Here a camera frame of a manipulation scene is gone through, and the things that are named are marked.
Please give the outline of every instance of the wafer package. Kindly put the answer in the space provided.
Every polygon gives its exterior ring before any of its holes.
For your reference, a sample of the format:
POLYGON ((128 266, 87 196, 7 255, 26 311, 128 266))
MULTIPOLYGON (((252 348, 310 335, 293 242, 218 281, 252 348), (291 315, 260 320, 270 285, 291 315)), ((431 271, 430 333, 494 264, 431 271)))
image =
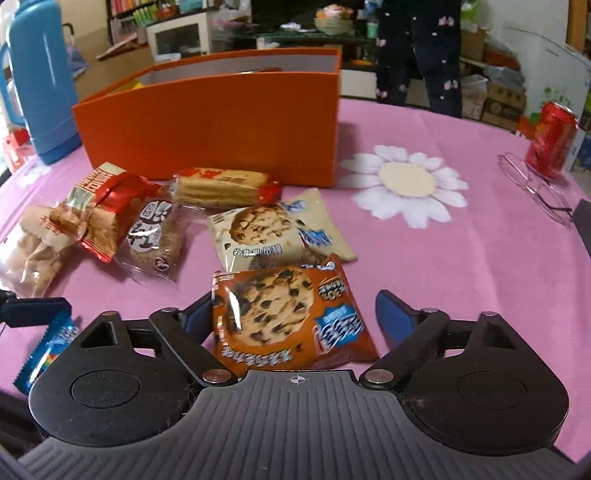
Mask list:
POLYGON ((177 203, 205 209, 228 210, 281 199, 281 186, 268 174, 220 168, 183 170, 165 191, 177 203))
POLYGON ((289 202, 211 215, 207 226, 229 272, 315 264, 330 254, 343 261, 356 259, 329 218, 318 189, 289 202))
POLYGON ((50 219, 100 260, 110 262, 144 199, 156 197, 159 189, 144 177, 103 163, 51 210, 50 219))
POLYGON ((175 280, 190 210, 151 199, 121 242, 115 259, 130 270, 175 280))
POLYGON ((378 359, 335 255, 317 266, 218 273, 212 295, 216 356, 238 376, 378 359))

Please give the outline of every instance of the blue snack package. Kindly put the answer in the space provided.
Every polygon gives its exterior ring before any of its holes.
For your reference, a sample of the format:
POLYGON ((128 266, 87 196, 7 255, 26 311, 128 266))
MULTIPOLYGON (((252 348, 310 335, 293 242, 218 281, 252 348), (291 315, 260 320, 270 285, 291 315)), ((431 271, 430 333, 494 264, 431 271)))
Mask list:
POLYGON ((18 373, 13 383, 18 391, 28 395, 39 375, 72 343, 78 333, 80 329, 74 325, 70 313, 58 313, 18 373))

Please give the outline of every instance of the dark pajama pants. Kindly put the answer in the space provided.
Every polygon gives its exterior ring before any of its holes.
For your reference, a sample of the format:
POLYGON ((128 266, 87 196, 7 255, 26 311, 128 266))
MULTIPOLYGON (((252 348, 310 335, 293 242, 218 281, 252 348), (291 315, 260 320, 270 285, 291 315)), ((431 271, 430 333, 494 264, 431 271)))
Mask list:
POLYGON ((428 6, 389 8, 385 1, 379 10, 376 95, 381 103, 404 105, 416 59, 431 110, 460 118, 461 1, 425 3, 428 6))

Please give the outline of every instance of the eyeglasses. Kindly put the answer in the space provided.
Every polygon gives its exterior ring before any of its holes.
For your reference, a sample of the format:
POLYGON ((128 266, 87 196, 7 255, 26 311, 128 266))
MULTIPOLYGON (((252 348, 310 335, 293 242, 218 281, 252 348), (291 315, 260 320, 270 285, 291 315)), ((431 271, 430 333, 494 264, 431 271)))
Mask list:
POLYGON ((505 175, 529 193, 552 220, 570 227, 573 221, 573 209, 564 195, 516 155, 505 153, 499 155, 498 159, 505 175))

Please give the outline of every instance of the cookie package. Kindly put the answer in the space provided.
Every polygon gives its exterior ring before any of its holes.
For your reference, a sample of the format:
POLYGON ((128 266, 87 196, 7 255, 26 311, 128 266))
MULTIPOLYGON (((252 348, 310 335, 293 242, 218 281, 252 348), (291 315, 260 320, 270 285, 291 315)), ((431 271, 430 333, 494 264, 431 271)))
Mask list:
POLYGON ((171 198, 200 209, 264 205, 281 199, 281 186, 258 171, 188 168, 165 187, 171 198))
POLYGON ((110 262, 144 199, 156 197, 159 189, 144 177, 103 163, 51 210, 50 219, 100 260, 110 262))
POLYGON ((211 215, 207 227, 228 272, 319 263, 330 254, 342 261, 356 259, 330 220, 318 189, 290 202, 211 215))
POLYGON ((336 255, 318 266, 217 273, 212 297, 216 356, 238 376, 378 359, 336 255))
POLYGON ((74 243, 49 220, 50 210, 27 207, 0 245, 0 281, 19 297, 45 295, 74 243))
POLYGON ((115 260, 131 271, 174 280, 189 213, 182 205, 150 199, 121 242, 115 260))

